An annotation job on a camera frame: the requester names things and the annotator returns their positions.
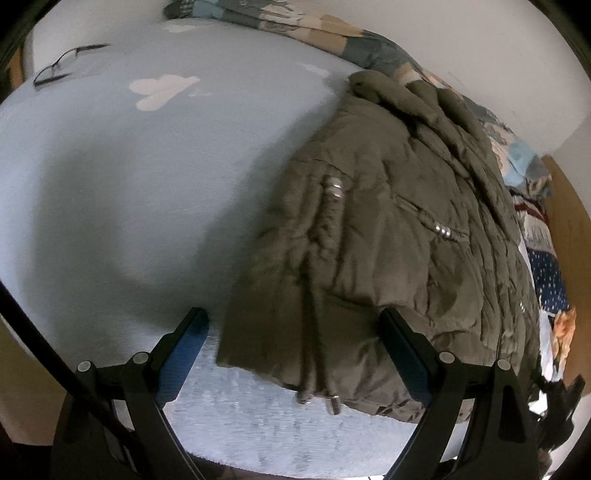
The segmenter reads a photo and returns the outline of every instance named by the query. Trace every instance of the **olive green jacket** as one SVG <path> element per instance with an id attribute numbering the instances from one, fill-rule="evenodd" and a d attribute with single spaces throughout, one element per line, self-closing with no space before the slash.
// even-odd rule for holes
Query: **olive green jacket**
<path id="1" fill-rule="evenodd" d="M 395 306 L 463 362 L 530 386 L 538 312 L 511 197 L 460 98 L 365 70 L 288 163 L 226 316 L 219 365 L 416 421 L 376 335 Z M 460 419 L 465 418 L 463 411 Z"/>

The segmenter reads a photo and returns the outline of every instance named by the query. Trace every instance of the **screw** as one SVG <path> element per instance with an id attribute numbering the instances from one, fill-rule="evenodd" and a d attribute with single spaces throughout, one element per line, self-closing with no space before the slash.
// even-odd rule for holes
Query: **screw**
<path id="1" fill-rule="evenodd" d="M 452 364 L 456 360 L 456 357 L 453 355 L 453 353 L 441 352 L 439 354 L 439 360 L 441 360 L 444 364 Z"/>
<path id="2" fill-rule="evenodd" d="M 84 360 L 83 362 L 80 362 L 78 364 L 78 371 L 88 372 L 88 370 L 90 370 L 90 367 L 92 367 L 92 364 L 88 360 Z"/>
<path id="3" fill-rule="evenodd" d="M 146 352 L 138 352 L 134 355 L 133 361 L 137 365 L 143 365 L 148 361 L 148 358 L 150 358 L 150 356 Z"/>

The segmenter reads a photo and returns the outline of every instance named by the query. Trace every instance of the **wooden headboard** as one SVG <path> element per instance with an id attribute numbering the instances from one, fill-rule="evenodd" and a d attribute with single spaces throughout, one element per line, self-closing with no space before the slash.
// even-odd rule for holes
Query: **wooden headboard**
<path id="1" fill-rule="evenodd" d="M 582 374 L 591 393 L 591 219 L 573 186 L 552 157 L 544 157 L 552 174 L 552 196 L 545 201 L 550 233 L 577 323 L 564 372 L 565 383 Z"/>

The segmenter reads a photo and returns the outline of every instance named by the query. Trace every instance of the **patterned blanket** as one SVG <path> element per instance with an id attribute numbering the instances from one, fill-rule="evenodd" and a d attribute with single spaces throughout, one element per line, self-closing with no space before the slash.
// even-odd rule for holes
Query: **patterned blanket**
<path id="1" fill-rule="evenodd" d="M 338 17 L 316 17 L 298 6 L 297 0 L 176 0 L 164 9 L 169 18 L 215 18 L 244 27 L 293 38 L 332 53 L 355 65 L 377 70 L 406 85 L 425 80 L 462 98 L 482 124 L 505 184 L 527 198 L 549 192 L 550 174 L 539 156 L 489 109 L 453 89 L 437 75 L 424 70 L 393 41 L 350 25 Z"/>

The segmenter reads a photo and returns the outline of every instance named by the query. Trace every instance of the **bed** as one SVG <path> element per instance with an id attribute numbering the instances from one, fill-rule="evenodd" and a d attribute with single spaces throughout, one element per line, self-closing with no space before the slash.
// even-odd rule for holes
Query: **bed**
<path id="1" fill-rule="evenodd" d="M 212 334 L 165 409 L 190 453 L 285 476 L 387 471 L 415 425 L 331 417 L 320 400 L 300 406 L 215 365 L 273 180 L 359 67 L 272 33 L 182 19 L 64 68 L 68 78 L 29 80 L 0 109 L 0 277 L 41 333 L 72 368 L 117 364 L 205 307 Z"/>

